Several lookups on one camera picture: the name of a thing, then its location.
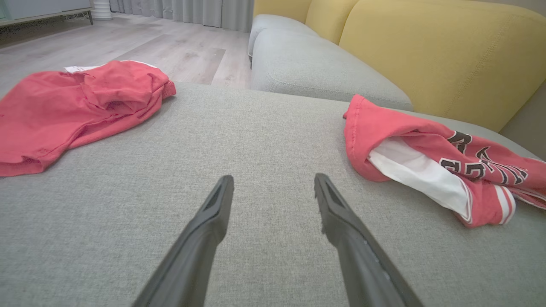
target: red hoodie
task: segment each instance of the red hoodie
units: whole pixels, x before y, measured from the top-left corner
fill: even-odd
[[[133,61],[32,74],[0,101],[0,176],[41,173],[68,149],[142,123],[175,93],[161,70]]]
[[[378,107],[360,95],[354,96],[343,117],[347,156],[360,175],[373,181],[394,179],[452,210],[454,196],[466,191],[466,207],[454,211],[468,227],[508,222],[515,212],[514,197],[546,209],[542,161],[437,122]],[[445,169],[458,179],[451,180]],[[446,193],[438,194],[437,189]]]

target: white lining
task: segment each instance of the white lining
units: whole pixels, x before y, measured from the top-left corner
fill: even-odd
[[[142,63],[142,64],[146,64],[146,65],[148,65],[150,67],[157,68],[154,65],[150,65],[148,63],[139,62],[139,61],[133,61],[133,62]],[[84,72],[86,70],[94,69],[94,68],[104,66],[104,65],[106,65],[106,64],[102,64],[102,65],[99,65],[99,66],[69,66],[69,67],[65,67],[64,70],[66,70],[67,73],[73,74],[75,72]]]
[[[383,140],[367,159],[385,176],[423,192],[472,223],[472,193],[463,180],[400,137]]]

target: gray sofa cushion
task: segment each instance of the gray sofa cushion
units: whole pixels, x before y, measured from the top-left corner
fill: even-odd
[[[267,29],[256,39],[250,88],[346,102],[360,94],[382,107],[412,110],[401,89],[349,52],[283,30]]]
[[[250,38],[248,39],[249,57],[252,58],[254,41],[258,37],[258,34],[260,34],[260,32],[265,29],[283,29],[300,34],[318,37],[318,34],[315,31],[311,30],[311,28],[292,18],[277,15],[260,14],[254,17],[254,20],[252,21],[252,29],[250,31]]]
[[[348,103],[176,83],[141,125],[69,150],[42,174],[0,178],[5,306],[130,306],[221,175],[235,179],[205,306],[347,306],[313,191],[330,176],[425,306],[546,300],[546,215],[519,203],[505,226],[465,228],[345,153]],[[422,114],[491,138],[475,125]]]

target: curtain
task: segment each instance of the curtain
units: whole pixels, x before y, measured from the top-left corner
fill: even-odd
[[[254,0],[110,0],[110,9],[250,32]]]

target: wooden floor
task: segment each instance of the wooden floor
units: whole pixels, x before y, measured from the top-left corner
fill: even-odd
[[[0,97],[27,75],[67,66],[136,60],[172,81],[248,88],[248,33],[113,14],[110,21],[49,21],[0,28]]]

